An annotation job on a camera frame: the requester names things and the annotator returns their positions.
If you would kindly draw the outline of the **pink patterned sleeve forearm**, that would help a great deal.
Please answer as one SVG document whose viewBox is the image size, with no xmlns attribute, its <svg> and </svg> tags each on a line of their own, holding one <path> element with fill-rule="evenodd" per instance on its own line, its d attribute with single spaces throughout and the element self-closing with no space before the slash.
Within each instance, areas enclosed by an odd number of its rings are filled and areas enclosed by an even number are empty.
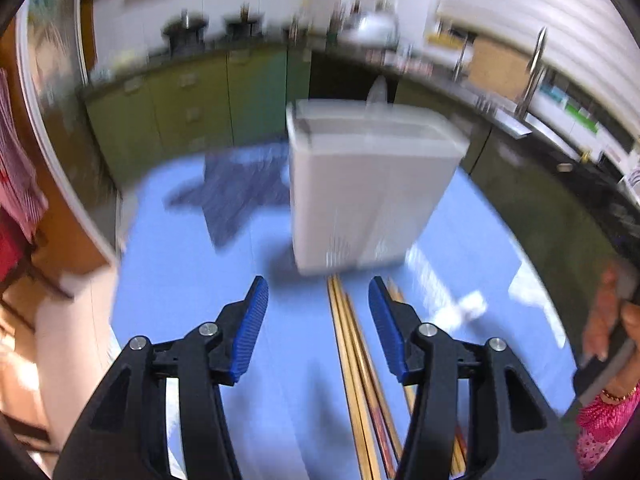
<svg viewBox="0 0 640 480">
<path fill-rule="evenodd" d="M 639 385 L 636 385 L 626 396 L 613 396 L 603 389 L 580 410 L 577 417 L 579 434 L 576 455 L 578 466 L 584 474 L 596 468 L 610 452 L 638 404 Z"/>
</svg>

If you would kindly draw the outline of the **person's right hand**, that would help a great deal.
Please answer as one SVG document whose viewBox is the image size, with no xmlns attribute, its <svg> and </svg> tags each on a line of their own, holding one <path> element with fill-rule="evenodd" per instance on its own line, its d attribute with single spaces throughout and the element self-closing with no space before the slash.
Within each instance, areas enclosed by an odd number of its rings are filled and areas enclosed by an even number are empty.
<svg viewBox="0 0 640 480">
<path fill-rule="evenodd" d="M 610 263 L 603 271 L 584 332 L 582 352 L 604 362 L 608 358 L 614 327 L 620 323 L 624 334 L 639 343 L 639 307 L 618 296 L 620 267 Z"/>
</svg>

